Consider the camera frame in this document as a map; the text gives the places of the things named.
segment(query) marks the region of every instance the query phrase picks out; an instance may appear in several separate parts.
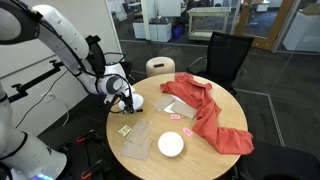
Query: chair backrest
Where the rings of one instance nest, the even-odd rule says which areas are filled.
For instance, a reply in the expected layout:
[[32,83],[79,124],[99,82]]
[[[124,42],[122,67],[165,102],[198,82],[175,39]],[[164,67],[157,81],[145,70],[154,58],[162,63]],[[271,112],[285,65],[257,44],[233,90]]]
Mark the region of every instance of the chair backrest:
[[206,71],[227,80],[235,80],[252,41],[251,37],[213,32],[207,49]]
[[253,145],[254,151],[237,162],[239,179],[320,179],[320,161],[315,155],[256,140]]

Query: crumpled red fabric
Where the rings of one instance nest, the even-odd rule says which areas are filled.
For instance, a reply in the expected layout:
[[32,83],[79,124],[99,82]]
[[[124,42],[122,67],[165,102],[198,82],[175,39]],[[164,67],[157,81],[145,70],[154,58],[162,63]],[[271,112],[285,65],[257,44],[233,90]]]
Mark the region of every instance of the crumpled red fabric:
[[160,85],[162,92],[181,98],[191,107],[197,109],[198,122],[192,130],[205,138],[221,154],[250,154],[253,150],[252,134],[234,128],[218,126],[221,108],[209,94],[210,83],[201,84],[193,75],[176,73],[175,81]]

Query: glass door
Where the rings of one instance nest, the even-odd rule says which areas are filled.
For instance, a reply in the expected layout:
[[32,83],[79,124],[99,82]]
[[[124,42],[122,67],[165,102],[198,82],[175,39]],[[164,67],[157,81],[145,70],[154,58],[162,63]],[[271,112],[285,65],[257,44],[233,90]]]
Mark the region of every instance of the glass door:
[[293,0],[242,0],[235,34],[254,37],[253,46],[271,50]]

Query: door frame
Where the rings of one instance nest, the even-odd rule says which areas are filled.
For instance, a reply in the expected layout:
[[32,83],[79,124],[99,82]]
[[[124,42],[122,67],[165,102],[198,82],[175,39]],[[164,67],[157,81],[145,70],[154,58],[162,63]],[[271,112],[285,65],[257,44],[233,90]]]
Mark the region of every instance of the door frame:
[[281,28],[285,24],[285,20],[289,14],[289,11],[292,7],[294,0],[283,0],[280,6],[280,9],[277,13],[277,17],[275,18],[271,30],[269,31],[268,37],[259,37],[249,34],[244,34],[243,31],[245,29],[247,19],[250,16],[250,9],[252,0],[243,0],[242,11],[240,13],[240,19],[235,28],[235,34],[238,36],[245,37],[254,37],[254,41],[252,43],[253,47],[271,50],[276,39],[278,38],[278,34],[280,33]]
[[292,7],[290,9],[289,14],[287,15],[287,18],[285,20],[285,23],[283,24],[278,38],[276,39],[271,51],[274,53],[278,50],[278,47],[280,46],[280,43],[282,43],[284,36],[287,33],[287,30],[290,28],[291,22],[293,20],[293,18],[295,17],[296,13],[297,13],[297,9],[299,7],[301,0],[295,0],[292,4]]

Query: white bowl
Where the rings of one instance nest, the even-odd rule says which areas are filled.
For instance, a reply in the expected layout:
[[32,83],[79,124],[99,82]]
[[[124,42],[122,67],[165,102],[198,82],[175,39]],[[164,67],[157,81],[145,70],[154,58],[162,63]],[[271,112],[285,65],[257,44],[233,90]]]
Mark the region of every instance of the white bowl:
[[175,132],[166,132],[162,134],[158,140],[158,148],[160,152],[167,157],[175,157],[183,149],[183,139]]

